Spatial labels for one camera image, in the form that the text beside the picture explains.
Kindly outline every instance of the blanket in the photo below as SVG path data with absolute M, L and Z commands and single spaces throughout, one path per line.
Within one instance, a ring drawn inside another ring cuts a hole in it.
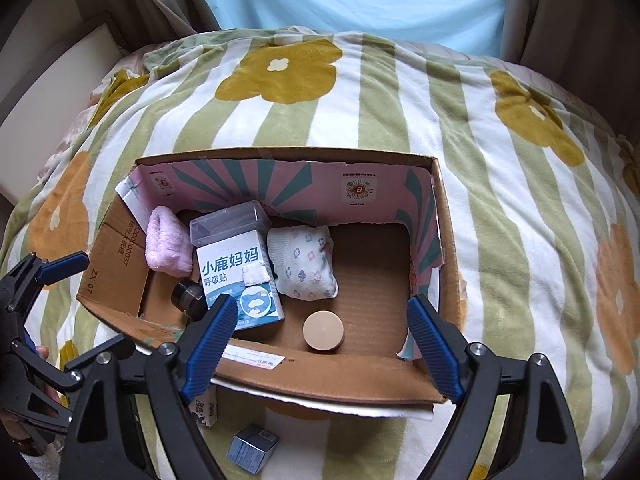
M 462 331 L 496 354 L 544 352 L 564 389 L 588 479 L 638 424 L 640 170 L 628 142 L 575 97 L 526 69 L 359 32 L 303 28 L 197 34 L 120 70 L 88 126 L 18 204 L 1 272 L 30 251 L 90 251 L 136 158 L 228 146 L 329 146 L 440 160 L 452 217 Z M 62 366 L 113 335 L 75 300 L 80 276 L 46 288 L 27 329 Z M 506 400 L 478 457 L 484 478 Z M 452 412 L 434 421 L 357 418 L 218 389 L 204 438 L 223 459 L 256 422 L 280 437 L 263 479 L 416 478 Z M 150 409 L 139 409 L 170 478 Z

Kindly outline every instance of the clear plastic container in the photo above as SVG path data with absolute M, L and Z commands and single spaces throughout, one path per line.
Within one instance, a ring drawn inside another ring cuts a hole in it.
M 226 240 L 249 231 L 263 235 L 271 227 L 271 221 L 257 200 L 214 211 L 191 220 L 191 243 L 196 247 Z

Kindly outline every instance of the circular cloud logo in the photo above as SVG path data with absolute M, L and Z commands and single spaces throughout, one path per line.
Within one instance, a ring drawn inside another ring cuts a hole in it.
M 271 309 L 271 296 L 263 286 L 248 286 L 240 295 L 240 308 L 249 317 L 266 316 Z

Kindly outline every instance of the white and blue product box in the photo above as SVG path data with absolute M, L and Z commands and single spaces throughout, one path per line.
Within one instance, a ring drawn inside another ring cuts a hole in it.
M 270 280 L 245 286 L 242 267 L 254 262 L 264 263 Z M 198 248 L 198 264 L 207 306 L 211 307 L 220 294 L 229 294 L 238 302 L 236 330 L 284 319 L 267 247 L 258 231 L 249 231 Z
M 278 445 L 278 437 L 256 424 L 249 424 L 234 435 L 226 457 L 251 474 L 264 467 Z

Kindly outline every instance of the blue gripper pad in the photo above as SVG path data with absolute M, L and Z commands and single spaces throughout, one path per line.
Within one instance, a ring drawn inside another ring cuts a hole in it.
M 234 298 L 228 296 L 186 363 L 185 381 L 180 394 L 187 404 L 207 391 L 222 352 L 225 351 L 236 329 L 236 323 L 238 323 L 238 304 Z
M 406 305 L 406 321 L 438 390 L 454 404 L 459 403 L 465 391 L 460 384 L 458 360 L 417 298 Z

